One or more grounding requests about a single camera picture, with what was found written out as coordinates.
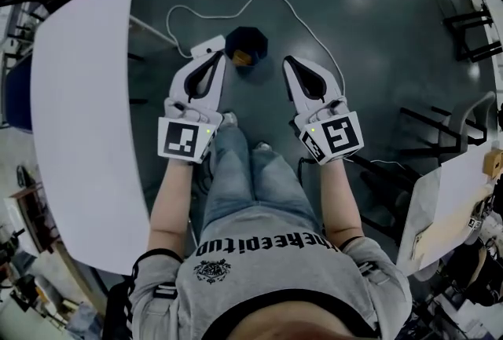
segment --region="cable on floor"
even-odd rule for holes
[[[344,158],[344,160],[354,163],[353,160],[349,160],[347,158]],[[400,164],[398,161],[385,161],[385,160],[370,160],[371,163],[384,163],[384,164],[396,164],[397,166],[400,166],[402,169],[407,170],[402,164]]]
[[[354,163],[353,160],[349,160],[348,158],[344,158],[344,160],[350,162],[350,163]],[[385,160],[371,160],[370,161],[371,163],[385,163],[385,164],[397,164],[399,165],[402,169],[406,170],[406,168],[400,164],[398,161],[385,161]],[[315,159],[306,159],[304,157],[301,157],[299,159],[299,163],[297,164],[297,179],[299,180],[299,183],[300,183],[300,186],[303,186],[303,181],[302,181],[302,165],[303,164],[316,164],[316,160]]]
[[[234,19],[235,17],[238,17],[240,16],[243,11],[248,7],[248,5],[250,5],[252,3],[253,0],[247,0],[246,3],[241,7],[241,9],[234,15],[213,15],[213,16],[208,16],[208,15],[201,15],[200,13],[196,12],[195,10],[193,9],[190,9],[188,6],[186,5],[182,5],[182,4],[178,4],[178,5],[174,5],[170,8],[170,10],[167,12],[167,15],[166,15],[166,29],[167,29],[167,34],[173,39],[173,41],[176,43],[176,46],[177,46],[177,49],[178,49],[178,52],[180,53],[180,55],[186,59],[192,59],[191,56],[183,53],[182,49],[180,48],[180,43],[178,42],[177,38],[174,36],[174,34],[171,32],[171,28],[170,28],[170,16],[171,14],[173,13],[174,10],[176,9],[185,9],[185,10],[188,10],[189,12],[191,12],[193,15],[196,15],[198,17],[200,17],[201,19]],[[343,72],[341,71],[339,65],[337,64],[337,61],[336,59],[333,57],[332,53],[330,52],[330,50],[325,46],[325,44],[323,44],[318,37],[316,37],[316,35],[313,33],[313,31],[310,29],[309,26],[307,26],[306,22],[304,22],[296,13],[296,11],[293,9],[293,6],[292,4],[290,4],[290,2],[288,2],[288,0],[283,0],[283,2],[285,2],[285,4],[290,8],[290,10],[292,11],[293,13],[293,16],[307,29],[307,31],[309,31],[309,33],[311,34],[311,36],[314,38],[314,40],[320,45],[320,47],[322,49],[325,50],[325,52],[329,55],[330,59],[332,60],[332,62],[334,63],[334,65],[336,66],[336,69],[337,69],[337,72],[339,73],[339,76],[340,76],[340,82],[341,82],[341,93],[342,95],[344,96],[345,93],[346,93],[346,82],[344,80],[344,75],[343,75]]]

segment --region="forearm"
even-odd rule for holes
[[[150,216],[149,249],[167,248],[183,256],[189,222],[193,167],[170,159]]]
[[[362,220],[342,159],[321,166],[321,209],[327,238],[336,247],[363,236]]]

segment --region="blue jeans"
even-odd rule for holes
[[[225,126],[215,138],[216,169],[207,196],[203,230],[215,220],[253,206],[270,207],[319,222],[297,176],[269,150],[248,150],[243,132]]]

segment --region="white table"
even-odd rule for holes
[[[74,259],[119,274],[149,234],[130,122],[130,4],[70,1],[37,30],[31,67],[35,150],[61,238]]]
[[[501,0],[483,0],[489,10],[490,17],[494,22],[496,31],[503,37],[503,2]]]
[[[482,172],[483,159],[491,149],[488,141],[472,147],[465,154],[443,163],[441,167],[424,175],[414,185],[406,225],[402,234],[396,265],[406,276],[418,272],[426,261],[413,260],[413,248],[417,234],[434,221],[442,222],[454,216],[466,203],[478,195],[479,190],[491,181]],[[455,247],[461,245],[471,234],[468,227],[450,238],[442,246],[434,247],[424,257],[437,261]]]

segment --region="gray floor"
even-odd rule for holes
[[[245,1],[133,0],[131,12],[166,31],[165,16],[175,4],[186,4],[203,14],[231,14]],[[366,158],[403,161],[398,149],[418,145],[410,133],[421,126],[400,117],[401,106],[428,113],[430,105],[451,109],[476,91],[494,90],[488,64],[474,68],[455,61],[453,39],[441,24],[442,11],[453,13],[446,0],[289,1],[343,69],[348,104],[358,112],[365,139],[359,154]],[[469,10],[468,0],[453,2],[458,12]],[[308,154],[287,125],[295,109],[288,102],[281,62],[294,54],[331,71],[334,67],[286,5],[281,0],[255,0],[235,20],[201,20],[179,10],[173,14],[171,26],[186,50],[238,26],[255,26],[268,37],[269,55],[250,75],[226,76],[220,108],[237,113],[250,144],[268,141],[296,169],[299,157]],[[482,30],[472,32],[470,39],[478,45],[485,43]],[[130,96],[149,99],[149,104],[132,108],[132,120],[138,164],[150,202],[166,164],[156,157],[156,118],[162,113],[173,74],[185,63],[175,50],[153,48],[144,46],[145,51],[155,52],[146,63],[130,64]],[[410,162],[421,173],[432,170],[435,163],[432,159]],[[378,221],[389,220],[359,179],[359,167],[348,165],[347,169],[361,212]],[[318,168],[305,166],[303,176],[307,194],[319,210]],[[386,242],[386,248],[394,256],[394,245]]]

